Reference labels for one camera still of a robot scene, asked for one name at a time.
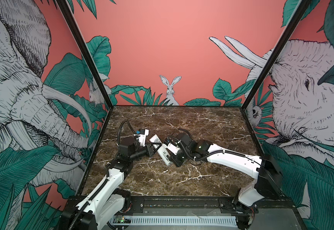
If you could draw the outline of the white remote control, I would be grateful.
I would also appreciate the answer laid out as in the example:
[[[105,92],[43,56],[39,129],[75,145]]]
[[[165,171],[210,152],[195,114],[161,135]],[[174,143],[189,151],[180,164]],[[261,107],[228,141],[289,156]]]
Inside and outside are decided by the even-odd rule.
[[[160,138],[158,137],[157,134],[155,134],[154,136],[152,136],[149,141],[151,142],[151,144],[153,142],[158,142],[158,143],[162,143],[162,146],[160,147],[160,149],[157,151],[157,153],[159,154],[159,156],[162,158],[163,162],[165,163],[166,166],[170,166],[172,164],[172,162],[169,160],[170,154],[168,152],[167,149],[165,149],[165,147],[163,146],[163,142],[160,140]]]

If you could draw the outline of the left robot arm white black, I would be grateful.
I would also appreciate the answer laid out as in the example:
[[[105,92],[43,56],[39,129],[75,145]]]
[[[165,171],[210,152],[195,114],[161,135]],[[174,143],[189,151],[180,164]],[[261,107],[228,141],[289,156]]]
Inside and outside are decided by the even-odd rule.
[[[121,140],[118,152],[107,168],[101,182],[76,205],[67,204],[56,227],[57,230],[101,230],[118,212],[131,206],[130,193],[118,189],[133,168],[133,162],[152,157],[163,144],[140,143],[138,136]]]

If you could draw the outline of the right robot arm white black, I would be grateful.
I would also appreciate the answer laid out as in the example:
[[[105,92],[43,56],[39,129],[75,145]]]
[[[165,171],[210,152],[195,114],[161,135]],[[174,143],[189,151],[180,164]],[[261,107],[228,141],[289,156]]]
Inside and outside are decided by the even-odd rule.
[[[247,155],[223,148],[208,140],[194,141],[189,134],[168,136],[162,146],[171,152],[169,160],[180,167],[186,160],[208,162],[232,168],[250,176],[253,181],[241,188],[233,203],[251,207],[255,202],[282,197],[282,171],[274,157]]]

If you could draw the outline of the small green circuit board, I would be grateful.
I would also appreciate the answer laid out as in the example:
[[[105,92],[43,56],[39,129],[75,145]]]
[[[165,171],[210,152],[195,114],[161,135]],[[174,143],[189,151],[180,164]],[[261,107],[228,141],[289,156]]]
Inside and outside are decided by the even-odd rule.
[[[132,216],[115,216],[112,223],[114,225],[129,225],[132,222]]]

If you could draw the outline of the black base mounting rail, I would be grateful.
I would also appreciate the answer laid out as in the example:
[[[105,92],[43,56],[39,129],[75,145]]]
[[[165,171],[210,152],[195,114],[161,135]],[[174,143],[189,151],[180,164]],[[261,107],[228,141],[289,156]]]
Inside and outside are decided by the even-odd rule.
[[[76,206],[86,196],[72,196],[65,207]],[[232,203],[233,196],[131,196],[131,205],[127,214],[147,213],[147,209],[218,209],[225,214],[249,214],[250,208],[237,206]],[[259,209],[292,209],[295,208],[290,199],[270,200],[262,199],[254,204],[255,213]]]

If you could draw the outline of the right black frame post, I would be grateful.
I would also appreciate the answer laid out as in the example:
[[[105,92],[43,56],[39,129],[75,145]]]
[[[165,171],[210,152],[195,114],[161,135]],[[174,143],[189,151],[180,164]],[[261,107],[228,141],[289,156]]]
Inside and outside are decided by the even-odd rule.
[[[259,87],[264,82],[265,78],[268,76],[270,69],[273,67],[275,61],[277,60],[278,56],[281,54],[282,50],[284,49],[287,41],[290,39],[291,35],[293,34],[294,30],[296,29],[297,25],[301,21],[301,18],[305,14],[307,8],[311,4],[311,0],[302,0],[299,1],[296,8],[294,9],[293,14],[290,17],[290,20],[283,31],[280,39],[278,40],[276,46],[274,47],[272,54],[270,55],[268,61],[264,65],[260,75],[258,76],[257,80],[251,91],[249,92],[248,97],[245,99],[244,103],[241,106],[241,111],[246,110],[251,100],[254,98],[256,92],[258,91]]]

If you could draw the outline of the black frame post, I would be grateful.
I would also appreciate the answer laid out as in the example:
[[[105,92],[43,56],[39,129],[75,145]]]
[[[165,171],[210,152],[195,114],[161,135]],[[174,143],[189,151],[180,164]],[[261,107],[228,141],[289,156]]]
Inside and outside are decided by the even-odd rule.
[[[277,60],[278,56],[281,54],[282,50],[284,49],[287,41],[290,39],[291,35],[293,34],[294,30],[296,29],[297,25],[301,21],[301,18],[305,14],[307,8],[311,4],[311,0],[302,0],[299,1],[296,8],[294,9],[293,14],[290,17],[290,20],[283,31],[280,39],[278,40],[276,46],[274,47],[272,54],[270,55],[268,61],[264,65],[260,75],[258,76],[257,80],[251,91],[249,92],[248,97],[245,99],[244,103],[241,106],[241,111],[246,110],[251,100],[254,98],[256,92],[258,91],[259,87],[264,82],[265,78],[268,76],[270,69],[273,67],[275,61]]]
[[[59,9],[66,21],[66,24],[68,25],[80,51],[81,51],[81,54],[91,72],[91,75],[93,76],[94,80],[96,81],[96,84],[98,85],[99,87],[99,90],[101,91],[102,93],[102,96],[104,98],[104,101],[107,105],[107,107],[112,111],[113,109],[113,104],[110,100],[110,97],[108,96],[105,88],[104,88],[104,84],[103,84],[103,81],[101,80],[100,78],[100,75],[99,75],[99,72],[98,72],[98,69],[95,65],[95,62],[90,54],[90,51],[88,49],[88,46],[86,44],[86,42],[84,41],[84,37],[82,36],[81,34],[81,31],[77,25],[77,22],[73,16],[73,13],[71,11],[71,8],[68,4],[67,1],[64,1],[64,0],[57,0],[56,1],[57,5],[59,6]]]

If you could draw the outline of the left black frame post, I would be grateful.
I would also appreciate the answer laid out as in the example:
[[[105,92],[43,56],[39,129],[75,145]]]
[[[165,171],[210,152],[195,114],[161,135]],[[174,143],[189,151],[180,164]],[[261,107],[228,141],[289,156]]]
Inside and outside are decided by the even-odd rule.
[[[102,96],[104,98],[104,101],[107,105],[107,107],[112,111],[113,109],[113,104],[110,100],[110,97],[108,96],[105,88],[104,88],[104,84],[103,84],[103,81],[101,80],[100,78],[100,75],[99,75],[99,72],[98,72],[98,69],[95,65],[95,62],[90,54],[90,51],[88,49],[88,46],[86,44],[86,42],[84,41],[84,37],[82,36],[81,34],[81,31],[77,25],[77,22],[73,16],[73,13],[71,11],[71,8],[68,4],[67,1],[64,1],[64,0],[57,0],[56,1],[57,5],[59,6],[59,9],[66,21],[66,24],[68,25],[80,51],[81,51],[81,54],[91,72],[91,75],[93,76],[94,80],[96,81],[96,84],[98,85],[99,87],[99,90],[101,91],[102,93]]]

